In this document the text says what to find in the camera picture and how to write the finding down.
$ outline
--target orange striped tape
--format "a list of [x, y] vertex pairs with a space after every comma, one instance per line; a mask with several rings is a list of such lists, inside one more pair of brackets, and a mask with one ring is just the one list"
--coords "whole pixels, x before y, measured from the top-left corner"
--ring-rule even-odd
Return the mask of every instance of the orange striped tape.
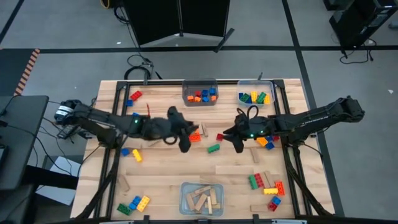
[[15, 89], [14, 96], [16, 95], [21, 95], [22, 92], [24, 91], [24, 88], [26, 86], [27, 80], [29, 79], [30, 73], [33, 70], [33, 66], [36, 63], [37, 57], [39, 56], [40, 50], [35, 49], [32, 52], [32, 55], [30, 56], [29, 61], [27, 62], [26, 68], [24, 70], [24, 73], [21, 76], [21, 79], [19, 80], [18, 86]]

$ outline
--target yellow lego brick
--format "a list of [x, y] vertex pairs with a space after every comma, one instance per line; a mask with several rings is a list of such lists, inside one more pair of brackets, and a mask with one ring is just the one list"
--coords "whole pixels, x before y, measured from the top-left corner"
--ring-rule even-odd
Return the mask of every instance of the yellow lego brick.
[[264, 99], [264, 104], [269, 104], [269, 94], [266, 95], [266, 98]]
[[268, 141], [264, 137], [257, 138], [257, 142], [262, 146], [265, 147]]
[[257, 100], [257, 91], [252, 91], [251, 92], [251, 101], [253, 103], [256, 103], [256, 100]]
[[278, 189], [264, 189], [264, 194], [278, 194]]
[[147, 206], [149, 201], [150, 201], [149, 197], [143, 196], [141, 201], [137, 205], [137, 210], [140, 211], [140, 212], [143, 212], [144, 208]]
[[138, 152], [137, 149], [134, 149], [134, 150], [132, 151], [132, 154], [133, 154], [134, 157], [136, 158], [136, 161], [137, 161], [137, 162], [141, 162], [141, 161], [142, 161], [142, 157], [141, 157], [141, 155], [139, 154], [139, 152]]

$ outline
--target wooden tabletop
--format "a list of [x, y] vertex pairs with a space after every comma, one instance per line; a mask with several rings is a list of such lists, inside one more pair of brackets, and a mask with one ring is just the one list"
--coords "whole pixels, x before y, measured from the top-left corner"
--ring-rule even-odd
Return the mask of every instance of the wooden tabletop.
[[[299, 79], [285, 79], [285, 89], [292, 114], [308, 110], [303, 88]], [[98, 92], [95, 108], [111, 112], [117, 81], [102, 81]], [[186, 107], [182, 100], [182, 87], [170, 85], [134, 86], [130, 93], [140, 90], [143, 96], [134, 102], [133, 107], [127, 109], [127, 114], [133, 112], [147, 114], [146, 103], [150, 107], [152, 117], [166, 117], [169, 106], [176, 106], [185, 119], [195, 123], [205, 123], [209, 136], [202, 136], [202, 141], [194, 142], [188, 153], [181, 153], [178, 144], [169, 146], [159, 142], [148, 146], [148, 142], [140, 139], [128, 139], [124, 147], [141, 148], [139, 151], [143, 161], [136, 162], [133, 156], [122, 157], [119, 172], [126, 176], [130, 190], [123, 192], [121, 186], [116, 185], [113, 220], [142, 220], [144, 215], [150, 215], [151, 220], [196, 219], [181, 215], [179, 212], [180, 185], [183, 182], [221, 184], [224, 187], [224, 214], [221, 219], [252, 218], [254, 213], [260, 218], [293, 218], [294, 212], [289, 192], [289, 184], [282, 155], [280, 141], [275, 148], [268, 151], [256, 141], [244, 142], [244, 151], [237, 154], [230, 142], [222, 141], [221, 149], [212, 154], [207, 153], [207, 147], [216, 144], [217, 133], [232, 127], [237, 115], [236, 85], [219, 85], [219, 98], [215, 106]], [[118, 113], [121, 112], [123, 98], [119, 100]], [[275, 114], [274, 105], [260, 109], [259, 115]], [[318, 148], [315, 139], [308, 139], [306, 144]], [[85, 157], [98, 145], [96, 139], [89, 140]], [[255, 164], [251, 150], [257, 151], [259, 163]], [[315, 151], [301, 146], [301, 160], [305, 180], [308, 188], [318, 201], [329, 212], [334, 212], [325, 172], [320, 156]], [[91, 200], [97, 191], [103, 163], [104, 149], [99, 148], [81, 168], [80, 180], [76, 190], [71, 217], [77, 216]], [[111, 153], [109, 164], [113, 162]], [[272, 195], [263, 195], [261, 189], [251, 190], [248, 176], [264, 171], [270, 171], [274, 177], [280, 178], [285, 187], [286, 195], [281, 197], [281, 205], [274, 212], [266, 211], [266, 205]], [[304, 214], [301, 192], [298, 187], [297, 196], [300, 211]], [[120, 203], [128, 205], [136, 195], [146, 195], [150, 202], [144, 212], [134, 211], [129, 217], [117, 211]], [[101, 215], [105, 214], [108, 201], [108, 191], [105, 192], [101, 207]]]

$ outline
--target white paper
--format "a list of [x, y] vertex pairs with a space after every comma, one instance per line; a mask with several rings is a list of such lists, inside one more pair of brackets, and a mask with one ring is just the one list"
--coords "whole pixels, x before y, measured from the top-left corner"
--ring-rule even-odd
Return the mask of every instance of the white paper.
[[[70, 165], [72, 165], [72, 175], [77, 176], [77, 172], [79, 170], [80, 164], [77, 162], [73, 162], [69, 159], [66, 159], [64, 157], [58, 156], [57, 160], [55, 161], [55, 164], [59, 166], [60, 168], [67, 170], [70, 172]], [[55, 165], [52, 165], [51, 171], [57, 172], [60, 174], [67, 174], [67, 172], [60, 170], [58, 167]], [[73, 199], [75, 198], [76, 190], [72, 189], [62, 189], [59, 187], [49, 187], [49, 186], [44, 186], [40, 190], [36, 191], [37, 194], [42, 195], [44, 197], [50, 198], [52, 200], [55, 200], [57, 202], [63, 203], [65, 205], [71, 205], [73, 202]]]

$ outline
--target plastic bin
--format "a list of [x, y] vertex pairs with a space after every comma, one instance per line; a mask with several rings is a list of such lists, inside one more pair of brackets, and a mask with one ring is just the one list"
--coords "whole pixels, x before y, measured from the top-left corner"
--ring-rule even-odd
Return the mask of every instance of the plastic bin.
[[[240, 80], [238, 81], [238, 86], [236, 88], [237, 93], [236, 97], [240, 105], [251, 106], [256, 105], [259, 108], [267, 105], [273, 104], [275, 101], [275, 93], [274, 93], [274, 84], [271, 81], [267, 80]], [[244, 103], [239, 99], [239, 93], [247, 93], [251, 96], [252, 91], [257, 91], [257, 95], [260, 95], [261, 92], [269, 95], [269, 104], [262, 103]]]
[[[216, 198], [217, 198], [217, 203], [220, 203], [221, 209], [213, 209], [213, 214], [209, 214], [209, 210], [205, 208], [205, 205], [203, 204], [201, 214], [197, 214], [195, 211], [191, 211], [188, 206], [188, 202], [186, 199], [186, 195], [190, 194], [191, 192], [194, 192], [202, 187], [206, 186], [211, 186], [216, 190]], [[205, 192], [207, 196], [210, 196], [209, 191]], [[200, 198], [199, 196], [196, 196], [193, 198], [193, 203], [197, 203]], [[189, 182], [184, 182], [181, 185], [180, 189], [180, 213], [182, 215], [194, 215], [194, 216], [208, 216], [208, 217], [220, 217], [224, 213], [224, 187], [221, 184], [194, 184], [194, 183], [189, 183]]]
[[[210, 88], [216, 89], [216, 100], [212, 101], [210, 94], [209, 102], [189, 102], [187, 96], [195, 97], [196, 91], [209, 90]], [[185, 106], [214, 106], [218, 100], [218, 85], [215, 79], [197, 79], [197, 80], [184, 80], [182, 82], [182, 100]]]

